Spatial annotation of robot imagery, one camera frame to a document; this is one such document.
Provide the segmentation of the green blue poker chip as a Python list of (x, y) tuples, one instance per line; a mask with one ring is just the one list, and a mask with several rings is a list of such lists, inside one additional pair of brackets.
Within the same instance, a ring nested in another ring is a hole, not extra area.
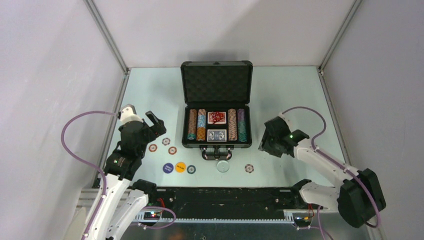
[(186, 168), (186, 171), (187, 171), (188, 174), (191, 174), (192, 175), (192, 174), (194, 174), (196, 172), (196, 167), (194, 165), (189, 165)]

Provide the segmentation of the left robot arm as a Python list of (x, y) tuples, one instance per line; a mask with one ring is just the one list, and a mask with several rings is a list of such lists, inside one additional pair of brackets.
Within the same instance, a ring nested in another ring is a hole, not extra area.
[(167, 132), (162, 119), (152, 111), (145, 114), (151, 126), (128, 107), (118, 113), (120, 140), (106, 159), (83, 240), (117, 240), (142, 208), (153, 208), (158, 202), (155, 183), (141, 179), (132, 183), (148, 145)]

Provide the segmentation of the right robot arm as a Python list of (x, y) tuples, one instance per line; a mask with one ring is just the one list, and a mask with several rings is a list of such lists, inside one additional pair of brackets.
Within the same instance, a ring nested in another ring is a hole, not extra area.
[(313, 167), (330, 186), (303, 179), (291, 187), (291, 204), (304, 209), (309, 204), (338, 211), (350, 226), (359, 228), (387, 206), (377, 174), (369, 168), (359, 170), (339, 162), (316, 145), (315, 137), (296, 129), (292, 131), (284, 115), (264, 124), (259, 150), (281, 158), (284, 155)]

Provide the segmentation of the red dice set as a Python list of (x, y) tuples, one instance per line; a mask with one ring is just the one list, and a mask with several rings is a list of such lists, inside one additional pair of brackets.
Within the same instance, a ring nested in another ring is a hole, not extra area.
[(225, 111), (210, 111), (207, 113), (208, 125), (223, 125), (227, 123), (227, 113)]

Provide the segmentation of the orange poker chip at edge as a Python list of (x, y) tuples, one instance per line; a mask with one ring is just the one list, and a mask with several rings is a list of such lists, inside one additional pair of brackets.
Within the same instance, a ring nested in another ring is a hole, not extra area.
[(151, 145), (148, 147), (148, 150), (149, 150), (150, 152), (155, 152), (157, 149), (158, 149), (158, 146), (157, 146), (156, 144), (151, 144)]

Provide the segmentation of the white red poker chip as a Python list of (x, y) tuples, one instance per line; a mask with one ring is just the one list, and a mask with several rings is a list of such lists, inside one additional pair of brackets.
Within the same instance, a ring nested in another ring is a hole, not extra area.
[(162, 144), (164, 145), (164, 146), (167, 146), (167, 145), (169, 145), (171, 143), (171, 139), (170, 138), (168, 138), (168, 137), (165, 137), (163, 140), (162, 140)]

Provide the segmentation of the brown white poker chip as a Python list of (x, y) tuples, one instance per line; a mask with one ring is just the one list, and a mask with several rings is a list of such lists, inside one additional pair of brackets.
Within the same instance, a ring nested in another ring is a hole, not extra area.
[(246, 164), (244, 167), (245, 172), (252, 173), (254, 171), (254, 166), (252, 164)]

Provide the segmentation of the purple green chip stack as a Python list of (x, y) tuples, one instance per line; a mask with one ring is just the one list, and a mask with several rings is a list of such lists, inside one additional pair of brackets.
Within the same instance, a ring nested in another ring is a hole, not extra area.
[(238, 129), (238, 139), (240, 142), (247, 142), (247, 128), (246, 128), (246, 118), (245, 110), (240, 108), (237, 110), (237, 129)]

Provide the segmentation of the blue small blind button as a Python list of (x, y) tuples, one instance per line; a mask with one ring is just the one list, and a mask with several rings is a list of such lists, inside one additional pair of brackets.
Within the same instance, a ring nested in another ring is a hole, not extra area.
[(170, 174), (170, 173), (172, 173), (174, 171), (174, 165), (172, 163), (169, 163), (169, 162), (168, 163), (165, 163), (163, 165), (163, 167), (162, 167), (162, 171), (165, 174)]

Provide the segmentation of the pink brown chip stack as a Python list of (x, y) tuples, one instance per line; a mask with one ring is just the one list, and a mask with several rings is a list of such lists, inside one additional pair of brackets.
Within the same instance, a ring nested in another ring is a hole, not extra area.
[(236, 141), (237, 133), (237, 112), (234, 108), (228, 110), (228, 140)]

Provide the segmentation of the blue orange chip stack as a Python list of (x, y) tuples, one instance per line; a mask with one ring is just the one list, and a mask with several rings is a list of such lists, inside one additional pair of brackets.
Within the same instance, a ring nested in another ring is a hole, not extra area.
[(207, 115), (207, 111), (205, 109), (198, 110), (197, 130), (196, 130), (197, 141), (204, 141), (206, 139), (206, 115)]

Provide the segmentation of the yellow big blind button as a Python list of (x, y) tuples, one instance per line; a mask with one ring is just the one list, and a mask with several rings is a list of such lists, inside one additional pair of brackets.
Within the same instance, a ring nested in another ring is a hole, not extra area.
[(184, 162), (178, 162), (175, 164), (175, 171), (177, 173), (183, 173), (187, 169), (187, 165)]

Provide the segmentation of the clear dealer button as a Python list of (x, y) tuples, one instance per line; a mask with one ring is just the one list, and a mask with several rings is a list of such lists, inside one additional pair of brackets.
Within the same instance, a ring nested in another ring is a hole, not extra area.
[(216, 168), (220, 173), (226, 173), (230, 169), (230, 164), (226, 160), (220, 160), (217, 162)]

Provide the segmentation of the blue playing card deck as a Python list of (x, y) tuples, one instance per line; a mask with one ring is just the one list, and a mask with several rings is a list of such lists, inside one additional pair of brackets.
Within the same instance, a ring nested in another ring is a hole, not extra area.
[(208, 129), (207, 142), (226, 142), (228, 140), (226, 129)]

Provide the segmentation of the black poker case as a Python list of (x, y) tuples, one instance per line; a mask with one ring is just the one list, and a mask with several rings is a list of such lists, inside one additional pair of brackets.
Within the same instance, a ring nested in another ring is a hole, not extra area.
[[(185, 61), (180, 65), (184, 96), (184, 119), (181, 143), (188, 149), (199, 149), (207, 161), (228, 161), (233, 149), (246, 149), (252, 145), (250, 98), (253, 79), (253, 63), (236, 61)], [(204, 141), (188, 140), (190, 109), (206, 110), (206, 135)], [(236, 110), (237, 140), (229, 141), (228, 110)], [(238, 138), (238, 109), (245, 111), (247, 142)], [(226, 124), (208, 124), (208, 112), (226, 112)], [(207, 142), (208, 130), (227, 130), (226, 142)]]

